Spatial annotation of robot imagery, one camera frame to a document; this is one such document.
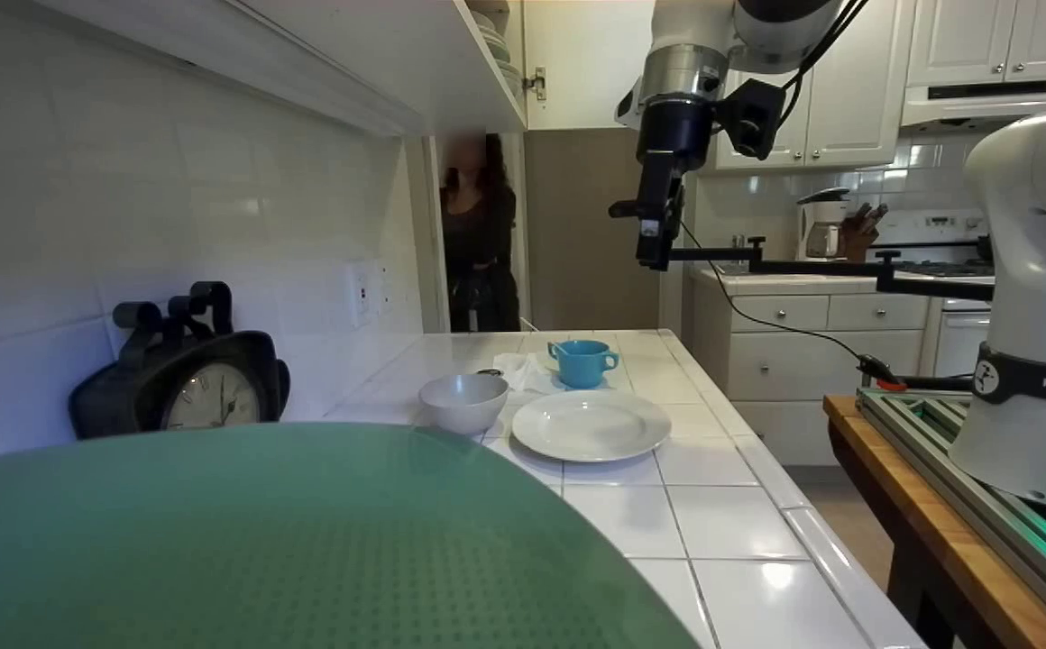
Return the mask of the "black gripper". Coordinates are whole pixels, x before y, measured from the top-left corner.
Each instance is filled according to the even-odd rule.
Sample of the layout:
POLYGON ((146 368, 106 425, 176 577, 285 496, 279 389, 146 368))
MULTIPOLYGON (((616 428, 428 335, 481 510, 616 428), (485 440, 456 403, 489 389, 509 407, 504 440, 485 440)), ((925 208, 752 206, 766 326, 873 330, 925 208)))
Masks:
POLYGON ((643 112, 640 192, 616 198, 610 212, 640 220, 636 260, 648 270, 665 270, 672 260, 681 224, 681 182, 706 163, 709 115, 715 107, 694 97, 648 103, 643 112))

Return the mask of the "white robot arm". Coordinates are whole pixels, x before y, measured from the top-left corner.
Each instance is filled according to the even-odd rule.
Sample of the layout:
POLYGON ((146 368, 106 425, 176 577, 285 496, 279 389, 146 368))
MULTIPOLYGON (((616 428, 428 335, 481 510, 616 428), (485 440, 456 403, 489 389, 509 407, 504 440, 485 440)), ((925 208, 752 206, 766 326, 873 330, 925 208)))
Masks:
MULTIPOLYGON (((679 240, 681 177, 727 136, 767 156, 785 95, 866 0, 654 0, 648 53, 616 105, 640 126, 636 260, 661 270, 679 240)), ((990 217, 991 323, 975 365, 975 403, 951 462, 1005 496, 1046 507, 1046 112, 990 133, 967 160, 990 217)))

